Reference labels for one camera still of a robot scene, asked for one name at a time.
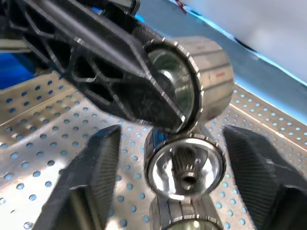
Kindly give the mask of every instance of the machined metal part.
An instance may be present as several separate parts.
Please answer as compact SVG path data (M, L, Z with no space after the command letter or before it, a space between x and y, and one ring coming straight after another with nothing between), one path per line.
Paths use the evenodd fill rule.
M192 131L223 112L229 105L234 73L227 54L202 36L152 41L149 58L171 82L171 89Z
M209 196L188 203L156 196L150 205L152 230L222 230Z
M148 185L160 196L189 201L209 194L225 169L224 154L209 137L170 136L153 129L146 138L144 172Z

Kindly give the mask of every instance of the hole in metal sheet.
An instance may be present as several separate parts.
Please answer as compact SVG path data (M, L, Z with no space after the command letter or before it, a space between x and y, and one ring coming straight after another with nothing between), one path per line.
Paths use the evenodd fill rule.
M27 168L27 167L29 167L29 162L23 162L22 164L21 164L21 167L22 168Z
M4 176L4 180L8 181L14 177L13 173L8 173Z
M6 203L6 200L3 197L1 197L0 198L0 205L4 205L5 203Z
M119 202L123 202L125 200L124 196L120 195L118 196L118 201Z
M53 166L54 165L54 161L48 161L47 165L48 166Z
M72 146L74 146L74 147L79 147L79 143L78 143L77 141L74 141L74 142L72 143Z
M10 132L13 131L13 129L12 129L12 127L7 127L7 128L5 129L5 131L6 131L7 133L10 133Z
M136 212L136 206L135 205L130 206L130 211L131 212Z
M144 200L144 199L145 199L145 197L146 197L146 196L145 196L145 194L144 194L144 193L141 193L141 194L140 194L140 199L141 199L141 200Z
M33 227L33 223L32 222L26 222L24 223L24 229L31 229Z
M61 155L62 156L66 156L67 155L67 151L65 151L65 150L61 151Z
M45 183L45 186L46 186L46 187L51 187L51 186L52 186L52 182L51 182L51 181L47 181L47 182Z
M127 184L127 189L132 190L133 189L133 184Z
M30 195L29 200L31 200L31 201L36 200L36 195L35 194Z
M122 219L122 220L119 222L119 224L120 224L120 226L121 226L122 228L124 228L124 227L127 226L127 221L124 220L124 219Z
M39 177L40 176L40 171L35 171L33 173L33 177Z
M20 134L16 136L16 140L21 140L23 138L24 138L23 135L20 135Z
M43 156L44 156L44 152L38 152L38 153L36 154L36 156L37 156L37 157L43 157Z
M148 215L145 215L145 216L143 216L143 221L145 222L145 223L148 223L149 222L149 216Z
M142 175L139 172L137 174L135 174L136 179L140 179L141 177L142 177Z
M18 157L18 155L19 155L18 152L14 152L14 153L11 154L11 158L16 159Z
M23 183L20 183L16 186L16 189L18 190L22 190L24 188L24 184Z

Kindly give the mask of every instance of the blue surface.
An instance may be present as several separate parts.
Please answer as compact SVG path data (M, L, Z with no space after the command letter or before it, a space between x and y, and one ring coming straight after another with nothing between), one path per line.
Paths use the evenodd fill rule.
M33 78L12 54L0 54L0 90Z

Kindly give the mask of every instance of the knurled metal roller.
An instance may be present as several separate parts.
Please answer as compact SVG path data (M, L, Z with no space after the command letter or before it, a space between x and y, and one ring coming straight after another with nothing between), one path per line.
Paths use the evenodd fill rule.
M216 42L202 36L164 38L153 40L148 53L188 118L184 131L208 122L229 105L234 72Z
M156 196L151 202L152 230L222 230L209 196L182 203Z

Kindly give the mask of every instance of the metal rim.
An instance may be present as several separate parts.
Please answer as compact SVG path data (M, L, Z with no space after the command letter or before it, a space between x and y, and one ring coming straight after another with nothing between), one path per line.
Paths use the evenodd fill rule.
M153 176L154 167L157 164L157 161L165 155L165 150L169 149L170 145L176 145L176 144L194 145L199 148L204 148L205 150L209 150L208 156L211 156L213 157L213 159L218 161L219 167L214 176L212 183L210 183L210 185L206 187L205 189L203 189L201 192L193 193L191 191L190 194L186 193L185 195L174 195L174 194L170 195L170 194L167 194L161 191L159 187L156 185L154 176ZM169 199L188 201L194 198L199 198L204 194L208 194L220 183L225 173L226 160L225 160L223 151L219 148L217 143L214 143L212 140L202 135L191 134L189 136L171 138L161 143L153 151L154 151L154 154L151 157L151 159L147 162L147 166L146 166L146 181L147 181L147 184L153 189L153 191L156 194L162 195Z

